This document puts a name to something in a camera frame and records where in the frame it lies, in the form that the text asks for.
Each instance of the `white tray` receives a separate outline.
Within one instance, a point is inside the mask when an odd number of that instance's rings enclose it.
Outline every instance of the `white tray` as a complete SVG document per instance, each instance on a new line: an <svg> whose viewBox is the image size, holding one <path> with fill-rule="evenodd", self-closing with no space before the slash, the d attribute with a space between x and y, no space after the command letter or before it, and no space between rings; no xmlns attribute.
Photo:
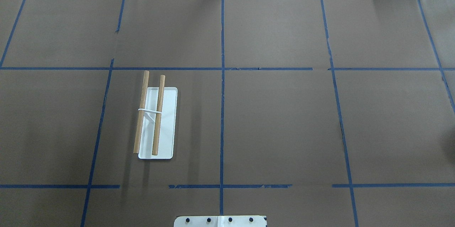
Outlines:
<svg viewBox="0 0 455 227"><path fill-rule="evenodd" d="M147 88L145 109L156 110L158 88ZM175 118L177 114L177 88L164 88L158 155L151 154L155 133L154 113L144 112L140 159L171 159L174 154Z"/></svg>

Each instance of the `blue tape line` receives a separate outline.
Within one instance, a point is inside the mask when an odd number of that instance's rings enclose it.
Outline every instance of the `blue tape line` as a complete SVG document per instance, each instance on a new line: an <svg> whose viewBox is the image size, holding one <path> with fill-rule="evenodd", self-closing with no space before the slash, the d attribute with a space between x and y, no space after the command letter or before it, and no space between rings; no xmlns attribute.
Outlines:
<svg viewBox="0 0 455 227"><path fill-rule="evenodd" d="M331 68L331 72L332 72L333 88L335 90L335 99L336 99L336 103L337 103L338 118L339 118L340 127L341 127L341 135L343 138L344 160L346 162L346 171L348 173L348 181L349 181L349 184L352 184L351 167L349 166L348 146L346 145L346 137L344 135L343 116L341 115L341 107L340 107L340 101L339 101L339 97L338 97L338 87L337 87L337 81L336 81L335 70L334 70L334 65L333 65L332 50L330 49L330 44L328 42L328 26L327 26L327 18L325 16L324 0L321 0L321 8L322 8L322 18L324 21L324 28L325 28L325 39L327 41L327 50L328 50L328 54L330 56L330 68ZM351 194L351 205L352 205L352 211L354 214L354 224L355 224L355 227L359 227L359 220L357 218L357 208L355 205L354 189L352 187L350 187L349 191Z"/></svg>
<svg viewBox="0 0 455 227"><path fill-rule="evenodd" d="M292 184L225 184L226 189L258 189L258 188L271 188L271 189L287 189Z"/></svg>
<svg viewBox="0 0 455 227"><path fill-rule="evenodd" d="M447 94L449 96L450 104L452 105L452 111L455 114L455 104L454 104L454 100L453 100L453 97L452 97L452 93L450 92L449 85L447 84L447 79L445 78L444 70L442 70L441 61L439 60L438 52L436 50L436 47L434 46L433 37L431 36L431 32L429 31L429 28L428 28L428 23L427 23L426 18L425 18L425 13L424 13L424 10L422 8L421 0L417 0L417 4L419 5L419 9L421 10L422 20L424 21L425 28L426 28L426 31L427 31L427 34L428 34L428 38L429 38L429 41L431 43L431 47L432 47L433 52L434 52L434 57L436 57L436 61L438 63L439 71L441 72L442 80L444 81L445 89L446 89Z"/></svg>
<svg viewBox="0 0 455 227"><path fill-rule="evenodd" d="M1 184L1 189L86 189L87 185Z"/></svg>
<svg viewBox="0 0 455 227"><path fill-rule="evenodd" d="M120 185L92 185L91 189L120 189Z"/></svg>
<svg viewBox="0 0 455 227"><path fill-rule="evenodd" d="M118 16L118 26L115 32L120 31L120 24L122 24L122 15L123 15L123 7L125 6L125 0L122 0L122 6L120 7L120 15Z"/></svg>
<svg viewBox="0 0 455 227"><path fill-rule="evenodd" d="M223 189L258 189L258 188L271 188L271 189L287 189L292 184L223 184ZM177 184L169 185L170 189L219 189L221 185L218 184Z"/></svg>
<svg viewBox="0 0 455 227"><path fill-rule="evenodd" d="M113 66L114 66L114 59L111 60L111 66L109 68L109 75L107 76L106 90L104 91L103 107L101 108L100 123L98 125L98 134L96 135L95 149L93 150L93 158L91 160L90 175L89 175L89 178L88 178L88 185L87 185L86 199L85 199L85 203L84 203L84 210L82 212L81 227L83 227L85 225L85 218L86 218L86 214L87 214L88 201L89 201L89 198L90 198L91 182L93 180L93 173L95 172L96 155L98 154L98 145L100 144L101 128L103 126L104 112L106 110L106 99L107 99L107 93L109 92L109 86L111 84L111 76L112 76L112 67Z"/></svg>
<svg viewBox="0 0 455 227"><path fill-rule="evenodd" d="M455 187L455 183L366 183L333 184L332 188L399 188L399 187Z"/></svg>
<svg viewBox="0 0 455 227"><path fill-rule="evenodd" d="M86 189L87 185L0 184L0 189ZM120 185L92 185L92 189L120 189Z"/></svg>
<svg viewBox="0 0 455 227"><path fill-rule="evenodd" d="M312 71L312 68L225 68L227 71Z"/></svg>
<svg viewBox="0 0 455 227"><path fill-rule="evenodd" d="M220 215L224 215L224 0L221 0L221 132L220 132Z"/></svg>
<svg viewBox="0 0 455 227"><path fill-rule="evenodd" d="M439 71L439 68L333 68L335 71Z"/></svg>
<svg viewBox="0 0 455 227"><path fill-rule="evenodd" d="M220 185L218 184L177 184L169 185L170 189L219 189Z"/></svg>
<svg viewBox="0 0 455 227"><path fill-rule="evenodd" d="M221 71L221 68L192 68L192 67L114 67L113 70L125 71L125 70L160 70L160 71Z"/></svg>
<svg viewBox="0 0 455 227"><path fill-rule="evenodd" d="M1 67L0 70L110 70L109 67ZM193 68L193 67L113 67L112 70L169 70L169 71L221 71L223 68ZM225 71L312 71L313 68L224 68Z"/></svg>
<svg viewBox="0 0 455 227"><path fill-rule="evenodd" d="M22 9L24 8L24 4L26 3L26 0L22 0L21 7L19 8L19 11L16 16L16 20L14 21L13 28L11 29L10 32L10 37L8 38L8 41L6 42L5 50L3 51L3 55L0 60L0 67L2 67L3 62L5 61L6 53L8 52L8 47L10 47L11 39L13 39L13 34L14 31L16 30L17 22L19 21L19 17L21 16Z"/></svg>
<svg viewBox="0 0 455 227"><path fill-rule="evenodd" d="M109 67L1 67L2 70L109 70Z"/></svg>

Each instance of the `grid line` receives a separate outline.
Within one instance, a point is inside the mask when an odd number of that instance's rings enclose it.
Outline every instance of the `grid line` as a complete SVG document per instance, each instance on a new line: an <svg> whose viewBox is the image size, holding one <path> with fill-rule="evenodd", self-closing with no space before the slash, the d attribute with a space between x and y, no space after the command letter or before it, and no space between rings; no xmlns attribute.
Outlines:
<svg viewBox="0 0 455 227"><path fill-rule="evenodd" d="M88 185L0 184L0 189L86 189ZM120 189L120 185L92 185L91 189Z"/></svg>
<svg viewBox="0 0 455 227"><path fill-rule="evenodd" d="M332 188L397 188L397 187L455 187L455 183L354 183L333 184Z"/></svg>
<svg viewBox="0 0 455 227"><path fill-rule="evenodd" d="M328 42L328 26L327 26L327 18L325 16L324 0L321 0L321 9L322 9L322 18L324 21L324 28L325 28L325 39L327 41L327 50L328 50L328 55L330 56L330 68L331 68L331 72L332 72L333 89L335 92L335 100L337 103L338 118L339 118L339 123L340 123L340 128L341 128L341 135L342 135L342 139L343 139L344 160L346 163L346 172L348 174L349 191L351 194L351 206L352 206L352 211L354 214L354 224L355 224L355 227L359 227L359 220L357 218L357 208L355 205L354 188L352 187L351 167L349 166L348 146L346 145L346 136L344 134L344 126L343 126L343 116L341 115L340 100L338 97L338 87L337 87L337 81L336 81L336 77L335 77L335 70L334 70L335 66L333 65L332 50L330 49L330 44Z"/></svg>
<svg viewBox="0 0 455 227"><path fill-rule="evenodd" d="M223 189L287 189L292 184L223 184ZM170 189L219 189L219 184L177 184L169 185Z"/></svg>
<svg viewBox="0 0 455 227"><path fill-rule="evenodd" d="M0 70L110 70L109 67L0 67ZM113 67L114 71L129 70L169 70L169 71L221 71L218 67ZM225 67L225 71L312 71L312 67ZM333 68L335 71L439 71L439 68ZM455 71L455 68L442 68L443 71Z"/></svg>
<svg viewBox="0 0 455 227"><path fill-rule="evenodd" d="M123 7L125 6L125 0L122 0L122 5L120 6L120 14L118 16L118 26L115 32L120 31L120 25L122 24L122 16L123 16Z"/></svg>
<svg viewBox="0 0 455 227"><path fill-rule="evenodd" d="M106 110L106 99L107 99L107 93L109 92L109 86L111 84L112 66L113 65L114 65L114 59L111 60L111 67L109 69L109 74L107 76L106 89L104 91L104 99L103 99L103 106L101 108L100 123L98 124L98 134L96 135L95 148L93 150L93 158L91 161L90 175L89 175L88 184L87 184L86 199L84 202L84 209L82 211L81 227L84 227L85 219L86 219L86 215L87 215L88 202L90 199L90 190L91 190L91 186L92 186L91 184L93 181L93 174L95 172L96 156L98 154L98 146L100 144L101 128L103 126L104 112Z"/></svg>
<svg viewBox="0 0 455 227"><path fill-rule="evenodd" d="M0 67L2 67L3 62L5 61L6 53L8 52L8 48L10 47L11 40L13 39L13 34L14 31L16 30L17 22L19 21L19 18L22 13L22 9L24 8L24 5L26 3L26 0L22 0L21 7L19 8L19 11L17 13L16 19L13 24L13 28L11 29L10 36L8 37L8 41L6 42L5 50L3 51L3 55L0 60Z"/></svg>
<svg viewBox="0 0 455 227"><path fill-rule="evenodd" d="M224 0L221 0L221 132L220 132L220 215L224 215Z"/></svg>
<svg viewBox="0 0 455 227"><path fill-rule="evenodd" d="M424 13L424 10L422 8L421 0L417 0L417 4L419 5L419 10L421 11L421 15L422 15L422 20L424 22L425 29L426 29L427 34L428 34L428 39L429 39L429 41L431 43L431 48L433 49L434 57L436 58L436 61L438 63L439 71L441 72L442 80L444 81L444 86L445 86L445 89L447 91L447 95L449 96L450 105L452 106L452 111L455 114L455 104L454 104L454 100L453 100L453 97L452 97L452 93L450 92L450 88L449 88L449 85L447 83L447 79L445 78L444 70L442 69L442 65L441 65L441 61L439 59L438 51L436 50L436 46L434 45L433 36L431 36L431 32L429 31L428 23L427 23L426 18L425 18L425 13Z"/></svg>

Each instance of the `wooden stick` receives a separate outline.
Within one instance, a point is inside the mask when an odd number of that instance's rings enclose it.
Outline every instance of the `wooden stick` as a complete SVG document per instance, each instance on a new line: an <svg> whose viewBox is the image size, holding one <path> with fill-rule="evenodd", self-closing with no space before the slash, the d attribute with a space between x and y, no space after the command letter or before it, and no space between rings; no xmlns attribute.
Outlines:
<svg viewBox="0 0 455 227"><path fill-rule="evenodd" d="M163 96L164 96L164 80L166 76L160 76L160 87L158 89L158 104L156 105L156 111L163 110ZM152 155L158 155L158 143L160 141L160 127L161 127L161 113L156 114L155 118L155 133L153 134L153 147L151 148Z"/></svg>
<svg viewBox="0 0 455 227"><path fill-rule="evenodd" d="M148 87L148 76L150 75L149 71L144 71L143 77L143 86L141 89L141 102L139 103L139 108L145 108L145 99L147 96L147 87ZM136 136L134 139L134 149L133 153L139 153L139 146L141 144L142 136L142 126L143 126L144 112L140 110L138 112L138 124L136 125Z"/></svg>

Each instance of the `white plate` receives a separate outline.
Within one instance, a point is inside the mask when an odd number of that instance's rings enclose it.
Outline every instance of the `white plate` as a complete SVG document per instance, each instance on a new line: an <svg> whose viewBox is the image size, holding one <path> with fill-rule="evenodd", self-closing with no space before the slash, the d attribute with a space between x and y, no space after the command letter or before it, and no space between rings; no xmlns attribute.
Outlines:
<svg viewBox="0 0 455 227"><path fill-rule="evenodd" d="M177 217L174 227L267 227L266 218L265 216Z"/></svg>
<svg viewBox="0 0 455 227"><path fill-rule="evenodd" d="M158 88L147 88L145 109L156 110ZM174 154L175 118L177 114L177 88L164 88L158 155L151 154L155 133L154 113L144 112L140 159L171 159Z"/></svg>

